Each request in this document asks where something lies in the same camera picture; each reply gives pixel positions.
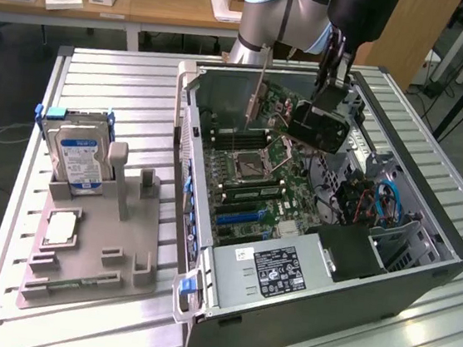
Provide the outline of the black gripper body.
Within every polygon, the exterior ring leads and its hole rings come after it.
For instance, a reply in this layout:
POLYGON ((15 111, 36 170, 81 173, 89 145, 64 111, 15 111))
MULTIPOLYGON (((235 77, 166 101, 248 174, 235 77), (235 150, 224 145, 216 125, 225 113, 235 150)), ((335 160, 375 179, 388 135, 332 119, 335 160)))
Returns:
POLYGON ((399 0, 331 0, 328 19, 345 38, 344 52, 355 53, 365 42, 375 42, 399 0))

